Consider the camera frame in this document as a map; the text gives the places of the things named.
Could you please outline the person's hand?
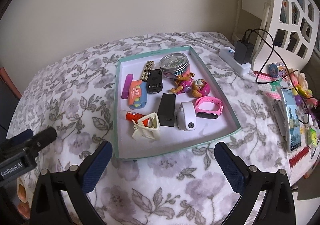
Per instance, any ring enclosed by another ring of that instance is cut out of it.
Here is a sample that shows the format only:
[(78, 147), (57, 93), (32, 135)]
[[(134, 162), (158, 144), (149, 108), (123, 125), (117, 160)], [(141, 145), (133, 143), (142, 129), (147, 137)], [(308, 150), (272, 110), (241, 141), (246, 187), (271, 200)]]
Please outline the person's hand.
[(17, 196), (20, 200), (17, 210), (26, 219), (30, 218), (31, 192), (21, 178), (17, 179)]

